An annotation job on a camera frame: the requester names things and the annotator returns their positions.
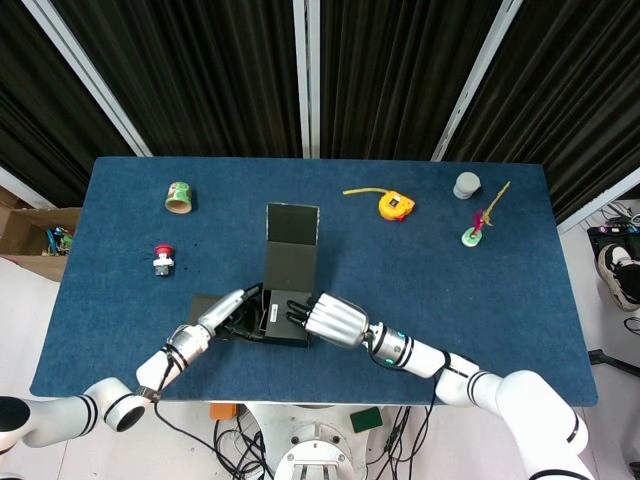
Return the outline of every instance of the black curtain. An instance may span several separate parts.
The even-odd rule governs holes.
[[[324,0],[321,156],[431,158],[500,0]]]
[[[544,165],[564,220],[640,166],[640,4],[526,0],[446,152]]]
[[[291,0],[54,0],[154,155],[301,156]]]
[[[95,158],[132,152],[21,2],[2,2],[0,39],[0,165],[82,205]]]

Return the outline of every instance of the green can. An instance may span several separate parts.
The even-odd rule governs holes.
[[[164,206],[173,213],[189,213],[191,211],[191,187],[189,184],[173,182],[169,185]]]

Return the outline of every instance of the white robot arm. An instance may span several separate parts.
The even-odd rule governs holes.
[[[457,407],[477,406],[502,418],[516,440],[529,480],[593,480],[578,457],[588,441],[582,419],[531,371],[501,378],[459,355],[387,327],[369,325],[359,307],[323,293],[312,307],[289,302],[287,318],[335,345],[364,344],[381,366],[423,378],[440,373],[436,395]]]
[[[0,464],[20,439],[30,447],[71,440],[91,432],[99,417],[116,432],[131,428],[160,392],[207,350],[215,329],[261,289],[255,285],[235,290],[202,314],[197,325],[178,327],[138,369],[140,387],[135,394],[120,380],[106,378],[76,397],[49,401],[0,397]]]

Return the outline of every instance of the tape measure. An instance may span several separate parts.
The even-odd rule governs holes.
[[[356,188],[353,190],[345,190],[343,195],[354,195],[356,193],[383,193],[378,202],[378,211],[380,216],[390,222],[402,222],[407,215],[413,211],[416,202],[409,197],[402,195],[394,190],[384,188]]]

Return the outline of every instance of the blue table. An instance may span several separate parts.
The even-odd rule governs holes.
[[[458,174],[483,189],[453,196]],[[169,184],[197,192],[169,213]],[[503,184],[511,188],[476,248],[460,236]],[[416,201],[383,220],[379,186]],[[320,207],[316,290],[362,306],[432,346],[506,375],[540,373],[572,405],[597,400],[547,185],[537,165],[266,158],[97,160],[31,391],[68,396],[107,376],[135,389],[135,371],[187,321],[194,293],[262,280],[269,202]],[[175,275],[157,278],[154,246],[176,247]],[[426,404],[432,381],[377,367],[363,349],[214,340],[164,398],[296,403]]]

